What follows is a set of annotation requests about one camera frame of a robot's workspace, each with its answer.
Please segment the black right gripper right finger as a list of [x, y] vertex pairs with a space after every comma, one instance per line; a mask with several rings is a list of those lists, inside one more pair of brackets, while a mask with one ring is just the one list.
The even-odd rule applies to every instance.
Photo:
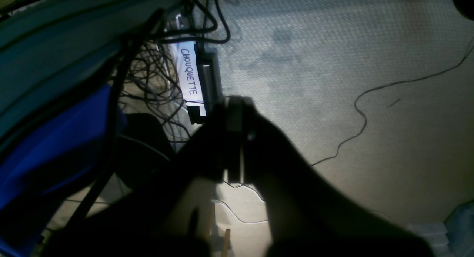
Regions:
[[432, 257], [427, 242], [351, 201], [326, 182], [286, 135], [242, 98], [245, 179], [262, 195], [268, 257]]

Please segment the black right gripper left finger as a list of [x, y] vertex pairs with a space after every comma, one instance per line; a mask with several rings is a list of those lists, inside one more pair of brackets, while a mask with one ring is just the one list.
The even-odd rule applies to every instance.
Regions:
[[51, 237], [46, 257], [210, 257], [211, 198], [220, 164], [227, 107], [207, 122], [147, 183], [100, 213]]

